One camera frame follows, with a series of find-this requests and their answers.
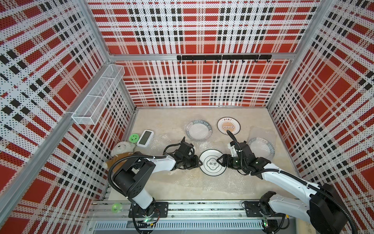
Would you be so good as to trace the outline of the white plate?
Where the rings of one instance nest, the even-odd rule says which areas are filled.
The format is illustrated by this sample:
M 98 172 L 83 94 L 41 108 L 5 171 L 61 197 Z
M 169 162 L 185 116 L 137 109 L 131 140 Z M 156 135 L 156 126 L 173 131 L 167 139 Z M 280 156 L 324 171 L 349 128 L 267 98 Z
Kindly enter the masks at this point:
M 200 166 L 201 171 L 208 176 L 220 176 L 223 174 L 226 167 L 218 163 L 218 158 L 222 155 L 220 151 L 214 149 L 204 151 L 199 157 L 199 160 L 202 162 Z

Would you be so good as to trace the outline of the bubble wrap of orange plate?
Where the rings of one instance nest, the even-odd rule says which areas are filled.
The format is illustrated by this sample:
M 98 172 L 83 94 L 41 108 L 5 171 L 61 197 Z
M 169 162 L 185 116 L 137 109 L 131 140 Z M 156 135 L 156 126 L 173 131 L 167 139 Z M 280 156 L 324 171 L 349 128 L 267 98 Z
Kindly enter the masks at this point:
M 200 168 L 158 172 L 153 175 L 152 180 L 235 195 L 255 194 L 267 188 L 267 185 L 262 185 L 263 181 L 257 177 L 241 175 L 237 170 L 230 168 L 226 168 L 220 176 L 208 176 Z

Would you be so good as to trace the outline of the orange pattern dinner plate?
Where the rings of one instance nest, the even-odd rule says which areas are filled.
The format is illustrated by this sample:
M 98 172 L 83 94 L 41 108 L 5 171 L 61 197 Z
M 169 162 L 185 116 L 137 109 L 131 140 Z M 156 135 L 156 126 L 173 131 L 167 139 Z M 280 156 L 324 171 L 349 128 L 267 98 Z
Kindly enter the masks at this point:
M 223 117 L 223 118 L 218 120 L 217 128 L 222 134 L 228 135 L 227 131 L 230 131 L 233 135 L 236 135 L 240 132 L 241 125 L 234 118 Z

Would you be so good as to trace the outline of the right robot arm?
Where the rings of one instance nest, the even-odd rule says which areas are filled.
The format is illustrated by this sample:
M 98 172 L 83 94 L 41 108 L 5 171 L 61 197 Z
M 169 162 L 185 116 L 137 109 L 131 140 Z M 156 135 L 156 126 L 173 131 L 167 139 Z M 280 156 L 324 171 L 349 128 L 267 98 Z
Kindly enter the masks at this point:
M 321 234 L 339 234 L 346 224 L 353 234 L 358 232 L 353 217 L 333 186 L 306 181 L 268 159 L 256 157 L 246 142 L 232 141 L 228 147 L 231 153 L 217 160 L 221 166 L 245 176 L 256 176 L 294 195 L 291 199 L 273 191 L 264 194 L 259 200 L 259 210 L 264 216 L 290 215 L 312 224 Z

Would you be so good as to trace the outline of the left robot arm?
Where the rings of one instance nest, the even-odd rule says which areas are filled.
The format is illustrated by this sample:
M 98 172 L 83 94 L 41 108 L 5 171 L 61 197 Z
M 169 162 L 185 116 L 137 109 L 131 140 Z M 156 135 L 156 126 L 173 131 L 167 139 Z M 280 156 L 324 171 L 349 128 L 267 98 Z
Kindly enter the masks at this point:
M 145 210 L 154 210 L 155 199 L 145 185 L 152 174 L 161 171 L 191 170 L 202 166 L 192 144 L 181 141 L 168 145 L 161 156 L 134 152 L 130 142 L 121 142 L 112 150 L 113 158 L 103 163 L 110 186 L 131 203 Z

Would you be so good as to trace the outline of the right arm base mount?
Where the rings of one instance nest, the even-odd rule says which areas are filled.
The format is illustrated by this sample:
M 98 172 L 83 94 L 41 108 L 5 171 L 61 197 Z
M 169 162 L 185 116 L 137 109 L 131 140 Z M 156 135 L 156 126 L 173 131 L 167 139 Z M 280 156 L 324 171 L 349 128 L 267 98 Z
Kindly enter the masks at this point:
M 247 217 L 282 217 L 282 214 L 265 214 L 262 212 L 259 201 L 243 201 L 241 206 L 244 209 Z

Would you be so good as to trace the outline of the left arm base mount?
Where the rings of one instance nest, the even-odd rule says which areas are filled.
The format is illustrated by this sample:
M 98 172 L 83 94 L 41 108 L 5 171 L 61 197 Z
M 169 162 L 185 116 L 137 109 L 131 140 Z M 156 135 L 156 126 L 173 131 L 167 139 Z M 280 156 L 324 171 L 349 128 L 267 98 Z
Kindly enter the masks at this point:
M 128 217 L 129 218 L 165 218 L 168 216 L 168 202 L 153 201 L 148 208 L 143 209 L 138 204 L 131 205 Z

